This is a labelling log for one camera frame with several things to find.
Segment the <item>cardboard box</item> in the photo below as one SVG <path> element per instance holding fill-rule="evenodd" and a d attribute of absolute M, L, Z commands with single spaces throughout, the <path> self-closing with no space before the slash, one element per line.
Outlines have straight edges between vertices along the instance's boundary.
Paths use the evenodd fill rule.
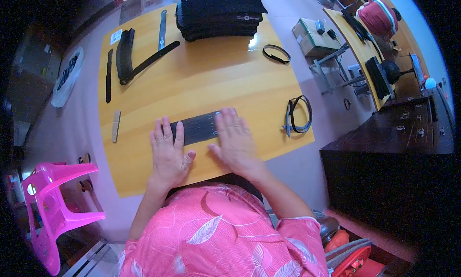
<path fill-rule="evenodd" d="M 323 58 L 341 47 L 339 40 L 331 39 L 326 32 L 333 29 L 339 34 L 339 31 L 324 23 L 325 33 L 320 35 L 315 28 L 316 21 L 300 18 L 292 31 L 304 56 Z"/>

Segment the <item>person in red shirt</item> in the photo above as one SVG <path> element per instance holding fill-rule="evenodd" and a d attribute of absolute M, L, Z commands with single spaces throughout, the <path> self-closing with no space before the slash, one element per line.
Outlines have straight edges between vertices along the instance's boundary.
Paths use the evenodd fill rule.
<path fill-rule="evenodd" d="M 398 21 L 401 20 L 397 9 L 390 8 L 381 0 L 369 0 L 360 6 L 356 17 L 365 24 L 381 51 L 392 50 L 389 40 L 399 29 Z"/>

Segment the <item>pink plastic stool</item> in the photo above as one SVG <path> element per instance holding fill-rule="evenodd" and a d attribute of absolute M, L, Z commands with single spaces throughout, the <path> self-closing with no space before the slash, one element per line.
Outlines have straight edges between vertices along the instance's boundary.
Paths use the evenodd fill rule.
<path fill-rule="evenodd" d="M 56 239 L 69 230 L 87 225 L 106 216 L 104 212 L 72 213 L 62 198 L 59 186 L 79 176 L 95 172 L 94 164 L 66 165 L 59 163 L 40 163 L 32 175 L 22 182 L 27 213 L 29 214 L 30 239 L 38 259 L 53 276 L 61 268 Z M 37 202 L 43 221 L 43 228 L 37 236 L 31 204 Z"/>

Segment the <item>plastic bag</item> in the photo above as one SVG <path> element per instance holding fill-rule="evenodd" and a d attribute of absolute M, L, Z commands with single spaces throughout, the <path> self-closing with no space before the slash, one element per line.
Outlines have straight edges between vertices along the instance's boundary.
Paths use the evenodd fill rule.
<path fill-rule="evenodd" d="M 75 64 L 72 64 L 73 59 L 75 57 L 77 58 L 75 60 Z M 82 47 L 79 47 L 72 54 L 69 64 L 64 69 L 63 73 L 61 74 L 61 77 L 59 77 L 56 80 L 55 87 L 53 88 L 53 98 L 51 99 L 51 105 L 53 105 L 56 108 L 60 108 L 66 104 L 67 99 L 69 99 L 72 89 L 74 88 L 75 81 L 78 79 L 78 76 L 80 75 L 80 71 L 82 70 L 83 65 L 84 49 Z"/>

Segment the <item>left hand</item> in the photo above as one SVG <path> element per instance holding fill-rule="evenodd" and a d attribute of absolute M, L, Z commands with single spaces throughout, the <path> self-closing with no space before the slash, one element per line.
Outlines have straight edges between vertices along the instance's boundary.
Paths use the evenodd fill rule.
<path fill-rule="evenodd" d="M 148 190 L 165 190 L 177 187 L 184 182 L 190 166 L 195 159 L 195 151 L 184 155 L 184 125 L 176 125 L 176 139 L 168 117 L 163 117 L 163 131 L 160 119 L 155 120 L 155 131 L 150 132 L 150 144 L 153 155 L 153 174 L 147 183 Z"/>

